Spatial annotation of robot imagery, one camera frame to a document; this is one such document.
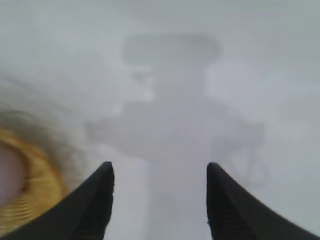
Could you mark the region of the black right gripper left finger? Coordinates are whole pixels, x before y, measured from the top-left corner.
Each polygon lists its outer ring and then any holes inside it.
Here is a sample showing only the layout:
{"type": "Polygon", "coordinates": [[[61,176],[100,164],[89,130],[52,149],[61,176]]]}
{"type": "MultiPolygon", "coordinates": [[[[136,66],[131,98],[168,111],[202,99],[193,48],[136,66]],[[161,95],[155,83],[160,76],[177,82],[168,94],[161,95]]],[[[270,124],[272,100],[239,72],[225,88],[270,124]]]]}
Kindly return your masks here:
{"type": "Polygon", "coordinates": [[[51,210],[3,236],[4,240],[102,240],[111,220],[115,174],[104,162],[51,210]]]}

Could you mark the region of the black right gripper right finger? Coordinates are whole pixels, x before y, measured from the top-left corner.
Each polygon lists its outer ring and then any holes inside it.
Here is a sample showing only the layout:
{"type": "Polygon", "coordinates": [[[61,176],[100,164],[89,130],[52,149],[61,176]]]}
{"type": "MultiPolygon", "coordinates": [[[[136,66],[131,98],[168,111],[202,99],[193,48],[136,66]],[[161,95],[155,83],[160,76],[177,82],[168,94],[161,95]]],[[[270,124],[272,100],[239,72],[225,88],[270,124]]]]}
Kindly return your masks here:
{"type": "Polygon", "coordinates": [[[319,239],[268,208],[214,162],[207,166],[206,206],[215,240],[319,239]]]}

